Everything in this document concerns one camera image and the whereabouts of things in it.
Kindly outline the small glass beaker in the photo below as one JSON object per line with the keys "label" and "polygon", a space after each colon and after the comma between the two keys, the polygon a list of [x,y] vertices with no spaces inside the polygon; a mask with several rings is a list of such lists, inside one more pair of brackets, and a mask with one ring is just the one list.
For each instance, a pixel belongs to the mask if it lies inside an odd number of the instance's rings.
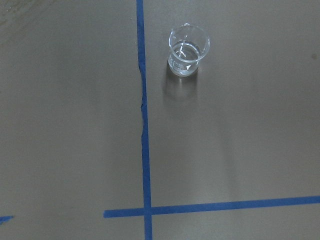
{"label": "small glass beaker", "polygon": [[184,23],[171,29],[168,38],[170,70],[177,76],[188,77],[196,72],[207,55],[211,39],[201,27]]}

